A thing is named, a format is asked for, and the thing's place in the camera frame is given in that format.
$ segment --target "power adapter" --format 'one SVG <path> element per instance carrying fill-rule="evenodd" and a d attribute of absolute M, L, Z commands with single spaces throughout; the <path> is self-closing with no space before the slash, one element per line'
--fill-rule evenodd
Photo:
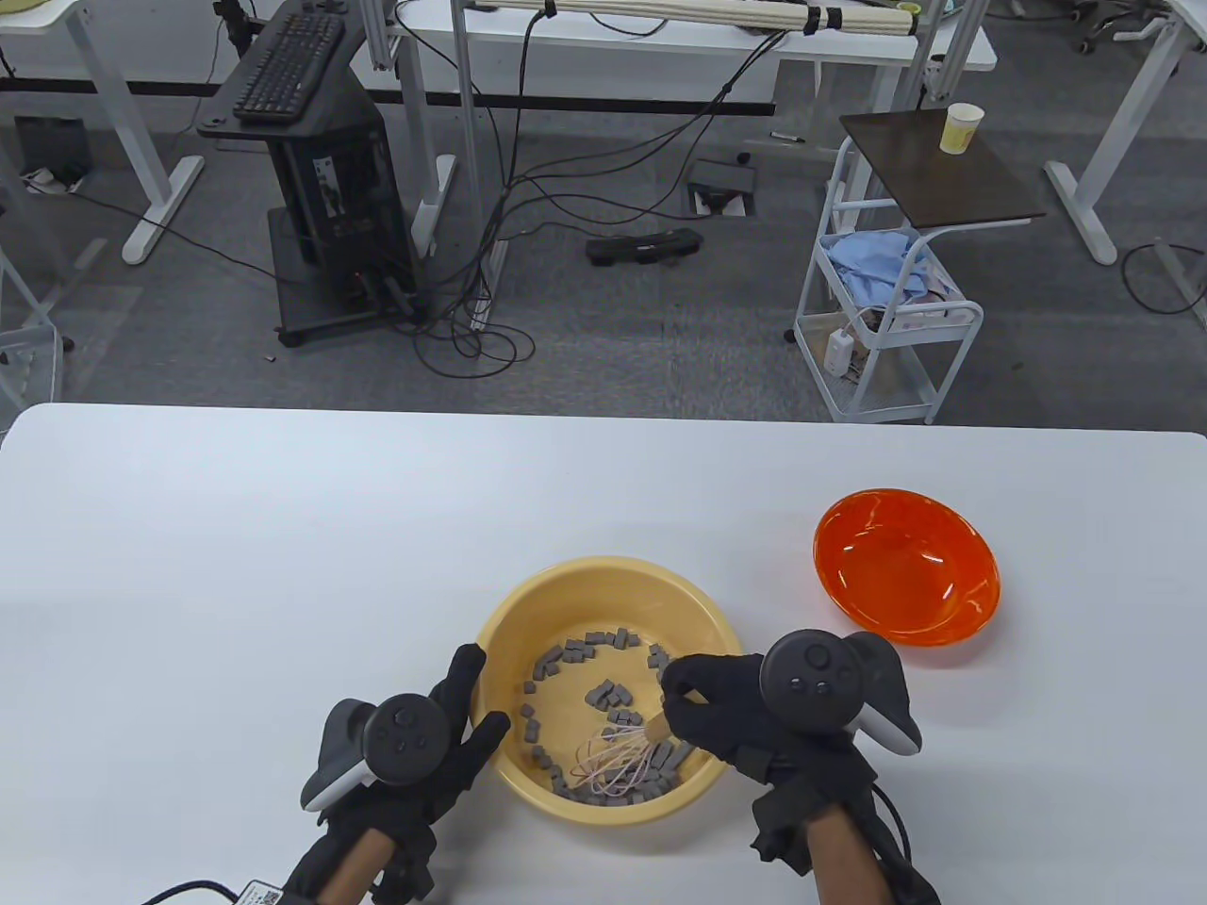
<path fill-rule="evenodd" d="M 846 332 L 846 328 L 830 333 L 829 341 L 826 343 L 826 360 L 823 367 L 834 376 L 846 376 L 851 368 L 851 354 L 855 351 L 855 337 Z"/>

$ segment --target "hand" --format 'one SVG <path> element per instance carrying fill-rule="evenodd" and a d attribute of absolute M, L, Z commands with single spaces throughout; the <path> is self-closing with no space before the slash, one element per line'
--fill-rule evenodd
<path fill-rule="evenodd" d="M 876 775 L 851 736 L 805 736 L 785 728 L 763 702 L 762 665 L 762 654 L 695 654 L 671 662 L 663 672 L 671 731 L 762 783 L 781 786 L 804 775 L 824 796 L 820 804 L 867 793 Z M 688 700 L 692 691 L 705 702 Z"/>
<path fill-rule="evenodd" d="M 473 687 L 486 662 L 477 644 L 463 644 L 453 655 L 448 676 L 428 695 L 448 717 L 450 738 L 444 760 L 428 776 L 410 786 L 374 782 L 360 786 L 319 816 L 327 835 L 307 853 L 285 888 L 311 900 L 367 830 L 387 836 L 397 851 L 383 871 L 373 900 L 401 905 L 421 899 L 432 888 L 427 859 L 436 848 L 431 825 L 467 790 L 511 729 L 506 713 L 492 712 L 461 741 L 470 718 Z M 366 705 L 368 712 L 372 705 Z"/>

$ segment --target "blue cloth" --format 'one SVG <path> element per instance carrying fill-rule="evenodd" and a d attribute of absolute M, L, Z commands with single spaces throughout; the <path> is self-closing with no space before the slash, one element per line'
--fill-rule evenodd
<path fill-rule="evenodd" d="M 829 258 L 859 308 L 887 308 L 905 255 L 916 237 L 897 232 L 827 237 Z M 929 250 L 923 249 L 905 281 L 902 304 L 929 294 Z"/>

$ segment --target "black glove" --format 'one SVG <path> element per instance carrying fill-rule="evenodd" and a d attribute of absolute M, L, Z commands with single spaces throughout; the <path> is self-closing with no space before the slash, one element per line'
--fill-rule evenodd
<path fill-rule="evenodd" d="M 663 672 L 664 712 L 671 731 L 739 772 L 775 788 L 751 810 L 759 834 L 751 845 L 764 862 L 782 860 L 804 876 L 812 868 L 805 823 L 834 805 L 851 816 L 880 856 L 896 901 L 938 905 L 933 887 L 914 870 L 876 816 L 876 773 L 846 732 L 798 735 L 768 710 L 759 689 L 762 654 L 695 654 Z M 692 691 L 704 697 L 687 699 Z"/>
<path fill-rule="evenodd" d="M 506 713 L 488 713 L 473 734 L 461 741 L 473 687 L 485 662 L 486 654 L 480 647 L 463 644 L 453 655 L 448 676 L 432 689 L 430 697 L 444 711 L 450 730 L 449 749 L 441 765 L 410 786 L 384 782 L 357 786 L 319 815 L 319 823 L 327 824 L 327 835 L 293 869 L 285 884 L 287 892 L 315 899 L 368 829 L 384 833 L 397 846 L 381 881 L 373 888 L 373 901 L 403 905 L 431 892 L 427 859 L 436 849 L 431 825 L 473 784 L 512 725 Z M 369 703 L 365 708 L 361 719 L 375 710 Z"/>
<path fill-rule="evenodd" d="M 788 731 L 763 702 L 762 665 L 762 654 L 695 654 L 671 662 L 663 672 L 671 731 L 757 782 L 779 787 L 805 777 L 816 788 L 820 810 L 863 795 L 876 773 L 851 736 Z M 706 702 L 689 701 L 690 691 Z"/>

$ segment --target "paper cup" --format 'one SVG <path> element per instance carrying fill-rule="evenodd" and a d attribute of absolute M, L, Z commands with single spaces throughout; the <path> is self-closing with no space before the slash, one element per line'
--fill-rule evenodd
<path fill-rule="evenodd" d="M 962 154 L 973 140 L 973 133 L 985 118 L 985 111 L 975 104 L 952 104 L 947 107 L 947 122 L 943 125 L 939 150 L 949 154 Z"/>

